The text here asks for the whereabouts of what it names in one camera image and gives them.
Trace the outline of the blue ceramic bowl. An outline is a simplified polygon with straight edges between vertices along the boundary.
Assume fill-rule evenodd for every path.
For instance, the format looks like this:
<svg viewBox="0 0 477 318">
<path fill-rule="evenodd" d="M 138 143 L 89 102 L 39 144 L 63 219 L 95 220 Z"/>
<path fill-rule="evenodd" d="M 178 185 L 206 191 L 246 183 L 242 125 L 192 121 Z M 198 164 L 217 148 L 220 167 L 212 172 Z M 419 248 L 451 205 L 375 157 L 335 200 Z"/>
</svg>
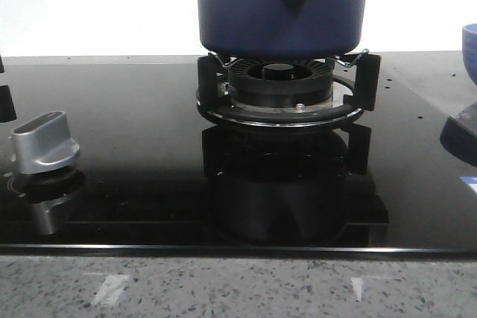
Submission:
<svg viewBox="0 0 477 318">
<path fill-rule="evenodd" d="M 477 24 L 462 28 L 462 56 L 464 67 L 472 82 L 477 83 Z"/>
</svg>

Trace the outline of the blue cooking pot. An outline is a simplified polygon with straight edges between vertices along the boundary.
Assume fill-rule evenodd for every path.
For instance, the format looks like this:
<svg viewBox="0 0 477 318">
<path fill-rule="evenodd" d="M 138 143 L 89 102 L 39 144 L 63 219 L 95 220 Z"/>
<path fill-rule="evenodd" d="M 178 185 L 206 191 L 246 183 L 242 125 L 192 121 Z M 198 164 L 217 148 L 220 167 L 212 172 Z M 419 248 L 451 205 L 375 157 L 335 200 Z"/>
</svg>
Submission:
<svg viewBox="0 0 477 318">
<path fill-rule="evenodd" d="M 346 54 L 365 0 L 198 0 L 200 42 L 231 57 L 301 60 Z"/>
</svg>

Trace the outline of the black pot support grate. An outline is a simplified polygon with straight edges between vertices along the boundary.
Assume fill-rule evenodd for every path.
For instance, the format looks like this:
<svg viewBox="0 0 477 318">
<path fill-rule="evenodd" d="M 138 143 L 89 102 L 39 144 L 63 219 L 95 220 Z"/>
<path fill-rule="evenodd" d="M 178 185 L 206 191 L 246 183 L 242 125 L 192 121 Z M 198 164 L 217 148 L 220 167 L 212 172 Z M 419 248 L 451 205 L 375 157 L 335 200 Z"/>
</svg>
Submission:
<svg viewBox="0 0 477 318">
<path fill-rule="evenodd" d="M 216 124 L 241 127 L 316 128 L 354 121 L 376 103 L 381 57 L 362 51 L 321 61 L 332 68 L 332 94 L 325 101 L 274 108 L 234 100 L 228 69 L 239 60 L 218 54 L 198 59 L 198 112 Z"/>
</svg>

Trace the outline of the black glass cooktop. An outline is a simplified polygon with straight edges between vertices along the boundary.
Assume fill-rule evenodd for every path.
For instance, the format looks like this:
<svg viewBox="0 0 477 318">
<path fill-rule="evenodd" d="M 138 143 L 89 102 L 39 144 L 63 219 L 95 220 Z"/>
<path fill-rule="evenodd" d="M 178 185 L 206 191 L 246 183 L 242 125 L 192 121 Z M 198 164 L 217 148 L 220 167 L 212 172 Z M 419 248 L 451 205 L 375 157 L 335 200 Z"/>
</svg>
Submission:
<svg viewBox="0 0 477 318">
<path fill-rule="evenodd" d="M 7 58 L 1 253 L 476 257 L 476 88 L 460 53 L 384 52 L 376 108 L 322 133 L 221 129 L 194 57 Z M 80 155 L 20 174 L 10 133 L 64 111 Z"/>
</svg>

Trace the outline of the silver stove knob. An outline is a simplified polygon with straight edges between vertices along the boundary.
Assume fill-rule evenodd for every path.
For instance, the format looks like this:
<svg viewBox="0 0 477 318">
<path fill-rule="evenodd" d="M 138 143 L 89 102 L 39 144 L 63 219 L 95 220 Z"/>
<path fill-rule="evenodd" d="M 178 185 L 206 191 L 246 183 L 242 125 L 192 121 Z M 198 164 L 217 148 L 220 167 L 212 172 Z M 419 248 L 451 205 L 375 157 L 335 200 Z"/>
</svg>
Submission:
<svg viewBox="0 0 477 318">
<path fill-rule="evenodd" d="M 12 130 L 15 170 L 39 174 L 72 165 L 80 155 L 80 145 L 72 138 L 64 111 L 44 113 Z"/>
</svg>

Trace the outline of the blue white label sticker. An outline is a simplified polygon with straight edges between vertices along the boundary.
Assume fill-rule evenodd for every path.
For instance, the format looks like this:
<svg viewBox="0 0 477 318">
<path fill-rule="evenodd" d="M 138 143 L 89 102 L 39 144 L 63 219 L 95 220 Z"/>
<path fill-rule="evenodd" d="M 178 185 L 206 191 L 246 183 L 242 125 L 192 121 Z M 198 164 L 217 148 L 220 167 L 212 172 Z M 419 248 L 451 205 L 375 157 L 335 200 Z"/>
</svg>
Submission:
<svg viewBox="0 0 477 318">
<path fill-rule="evenodd" d="M 474 194 L 477 194 L 477 177 L 460 177 L 461 181 L 469 187 Z"/>
</svg>

